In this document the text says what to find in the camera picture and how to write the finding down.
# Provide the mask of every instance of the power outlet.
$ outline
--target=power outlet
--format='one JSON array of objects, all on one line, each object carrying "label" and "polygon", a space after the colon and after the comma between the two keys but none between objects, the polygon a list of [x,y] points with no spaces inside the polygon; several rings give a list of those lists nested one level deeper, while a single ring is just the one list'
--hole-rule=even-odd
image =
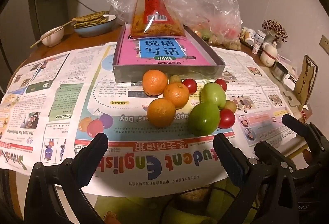
[{"label": "power outlet", "polygon": [[327,52],[327,54],[329,54],[329,40],[324,35],[322,35],[319,44]]}]

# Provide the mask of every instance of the orange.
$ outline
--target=orange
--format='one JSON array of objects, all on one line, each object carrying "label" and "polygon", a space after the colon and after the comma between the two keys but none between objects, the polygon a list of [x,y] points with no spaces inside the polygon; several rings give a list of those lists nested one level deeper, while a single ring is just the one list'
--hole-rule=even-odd
[{"label": "orange", "polygon": [[169,126],[174,120],[176,108],[174,104],[164,98],[153,100],[147,108],[148,120],[156,127]]},{"label": "orange", "polygon": [[146,95],[159,95],[168,84],[167,76],[159,70],[149,70],[143,76],[142,86]]},{"label": "orange", "polygon": [[180,109],[189,101],[190,92],[183,83],[175,82],[166,86],[163,97],[172,101],[176,109]]}]

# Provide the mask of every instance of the wooden table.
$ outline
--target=wooden table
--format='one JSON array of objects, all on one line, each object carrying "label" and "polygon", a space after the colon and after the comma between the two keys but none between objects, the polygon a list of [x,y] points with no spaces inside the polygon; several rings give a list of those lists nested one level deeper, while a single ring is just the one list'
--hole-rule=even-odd
[{"label": "wooden table", "polygon": [[[55,54],[63,53],[66,51],[71,51],[75,49],[83,49],[91,46],[97,46],[100,44],[104,44],[107,42],[116,42],[118,41],[119,34],[120,34],[121,26],[114,29],[112,32],[99,35],[96,37],[90,37],[90,38],[82,38],[79,37],[77,33],[74,32],[72,27],[65,28],[65,35],[62,39],[62,42],[57,44],[54,47],[47,47],[43,44],[41,44],[34,52],[32,52],[29,56],[29,58],[26,59],[25,62],[23,62],[15,71],[15,73],[19,70],[20,67],[23,65],[26,65],[31,62],[38,61],[42,58],[50,57]],[[255,63],[259,65],[262,70],[269,76],[269,78],[277,85],[279,86],[280,91],[282,92],[284,90],[284,86],[281,82],[277,81],[271,74],[269,68],[265,67],[263,63],[260,61],[260,58],[258,55],[254,55],[251,52],[251,49],[247,46],[241,45],[241,50],[251,56]],[[15,76],[15,73],[13,74],[8,86],[10,85],[12,79]],[[294,113],[294,116],[299,118],[296,114],[298,113],[298,110],[296,112],[295,110],[292,110]],[[292,157],[292,153],[294,155],[297,155],[300,153],[304,148],[306,148],[306,142],[302,137],[296,137],[292,139],[289,143],[285,145],[283,149],[280,149],[280,151],[285,155],[290,155],[289,157]],[[9,173],[9,182],[10,182],[10,192],[12,196],[13,206],[15,213],[22,218],[21,212],[20,212],[20,206],[18,202],[18,195],[17,195],[17,188],[16,188],[16,172],[10,171]]]}]

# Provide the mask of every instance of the flatbread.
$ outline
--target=flatbread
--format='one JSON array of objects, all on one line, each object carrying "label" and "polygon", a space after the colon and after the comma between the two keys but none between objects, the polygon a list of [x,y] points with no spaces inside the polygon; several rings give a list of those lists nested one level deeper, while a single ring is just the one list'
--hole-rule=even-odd
[{"label": "flatbread", "polygon": [[101,16],[103,16],[106,13],[108,13],[108,11],[101,11],[101,12],[86,15],[86,16],[74,17],[74,18],[72,18],[72,20],[74,20],[76,22],[92,21],[92,20],[100,18]]},{"label": "flatbread", "polygon": [[88,26],[94,26],[97,24],[105,23],[107,18],[101,16],[100,18],[97,18],[92,21],[86,21],[86,22],[77,22],[73,25],[74,28],[86,28]]}]

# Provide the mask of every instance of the green fabric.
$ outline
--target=green fabric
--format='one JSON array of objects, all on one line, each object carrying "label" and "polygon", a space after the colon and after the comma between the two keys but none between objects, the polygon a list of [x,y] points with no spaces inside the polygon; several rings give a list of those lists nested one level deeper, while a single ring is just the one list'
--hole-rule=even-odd
[{"label": "green fabric", "polygon": [[[239,188],[228,178],[214,185],[235,196],[239,192]],[[108,211],[114,212],[121,224],[158,224],[161,211],[171,197],[172,195],[154,198],[98,196],[95,210],[101,217]],[[232,202],[233,198],[225,192],[212,190],[206,216],[185,213],[169,205],[163,215],[162,224],[216,224]],[[255,214],[256,210],[251,209],[244,223],[250,223]]]}]

